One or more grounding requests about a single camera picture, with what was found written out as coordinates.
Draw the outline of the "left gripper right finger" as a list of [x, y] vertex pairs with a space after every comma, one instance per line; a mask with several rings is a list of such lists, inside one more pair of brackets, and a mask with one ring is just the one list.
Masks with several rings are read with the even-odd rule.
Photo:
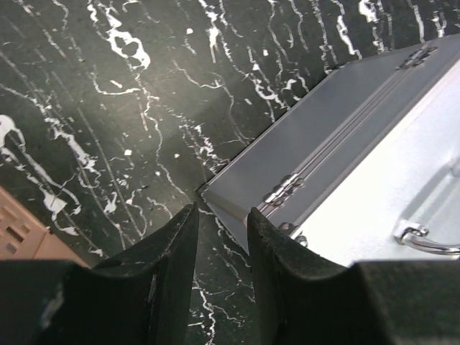
[[457, 261], [343, 267], [253, 208], [247, 241], [263, 344], [457, 344]]

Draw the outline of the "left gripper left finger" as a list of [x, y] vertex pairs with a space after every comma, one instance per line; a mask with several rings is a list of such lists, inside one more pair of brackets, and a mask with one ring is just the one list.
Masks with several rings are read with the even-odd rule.
[[92, 268], [69, 260], [1, 263], [3, 344], [183, 344], [196, 263], [192, 203]]

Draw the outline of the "grey metal medicine case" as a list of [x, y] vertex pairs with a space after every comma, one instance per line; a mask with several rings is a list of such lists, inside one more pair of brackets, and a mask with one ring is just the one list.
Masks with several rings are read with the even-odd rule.
[[334, 70], [201, 188], [339, 265], [459, 258], [459, 36]]

